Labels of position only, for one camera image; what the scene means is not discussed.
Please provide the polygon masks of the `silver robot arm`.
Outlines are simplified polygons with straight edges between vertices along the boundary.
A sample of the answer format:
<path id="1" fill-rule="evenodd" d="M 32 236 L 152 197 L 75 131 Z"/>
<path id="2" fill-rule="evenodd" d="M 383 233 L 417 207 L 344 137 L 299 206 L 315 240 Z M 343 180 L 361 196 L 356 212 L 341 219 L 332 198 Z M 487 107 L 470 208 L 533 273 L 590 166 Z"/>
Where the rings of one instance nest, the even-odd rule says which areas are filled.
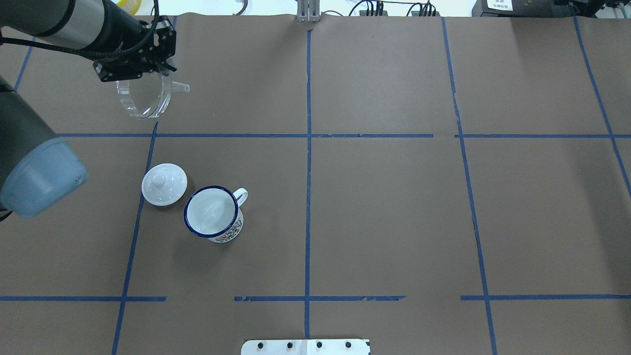
<path id="1" fill-rule="evenodd" d="M 82 80 L 70 74 L 72 58 L 81 71 L 89 64 L 99 81 L 135 79 L 151 71 L 140 50 L 155 29 L 112 0 L 3 0 L 1 29 L 25 38 L 1 36 L 1 45 L 24 46 L 51 54 L 30 79 L 39 85 L 40 104 L 25 90 L 24 76 L 1 79 L 1 218 L 24 218 L 70 195 L 88 179 L 85 164 L 54 132 L 49 116 L 67 116 L 64 104 L 77 104 Z"/>

